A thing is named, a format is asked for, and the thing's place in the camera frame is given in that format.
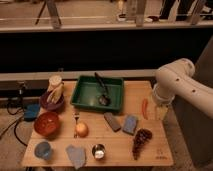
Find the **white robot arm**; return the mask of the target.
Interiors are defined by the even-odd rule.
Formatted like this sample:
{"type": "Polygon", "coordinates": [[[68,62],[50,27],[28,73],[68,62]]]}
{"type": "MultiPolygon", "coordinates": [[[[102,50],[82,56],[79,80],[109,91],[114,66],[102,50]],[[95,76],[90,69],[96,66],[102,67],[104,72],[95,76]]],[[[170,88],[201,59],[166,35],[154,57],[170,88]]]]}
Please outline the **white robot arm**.
{"type": "Polygon", "coordinates": [[[187,58],[159,67],[155,72],[152,97],[161,106],[171,104],[178,95],[213,119],[213,88],[195,81],[194,73],[195,65],[187,58]]]}

